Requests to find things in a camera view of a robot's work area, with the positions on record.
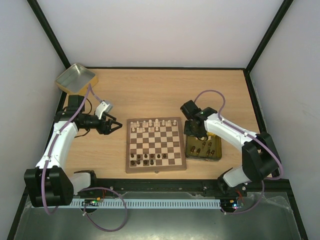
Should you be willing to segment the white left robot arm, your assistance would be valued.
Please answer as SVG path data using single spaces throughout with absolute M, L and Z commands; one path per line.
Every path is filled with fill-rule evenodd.
M 96 185 L 93 170 L 65 173 L 68 154 L 80 129 L 96 130 L 109 135 L 123 125 L 108 113 L 97 116 L 88 113 L 60 111 L 54 117 L 53 132 L 46 150 L 35 168 L 24 173 L 26 189 L 33 207 L 68 206 L 81 190 Z

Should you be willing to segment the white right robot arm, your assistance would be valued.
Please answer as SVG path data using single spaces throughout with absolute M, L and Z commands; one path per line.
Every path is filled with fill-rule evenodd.
M 280 168 L 280 160 L 272 137 L 262 132 L 248 131 L 223 118 L 211 107 L 201 109 L 193 100 L 184 103 L 180 110 L 186 117 L 184 134 L 198 139 L 208 138 L 212 133 L 233 145 L 240 151 L 241 166 L 223 173 L 218 191 L 229 196 L 236 186 L 248 182 L 260 182 Z

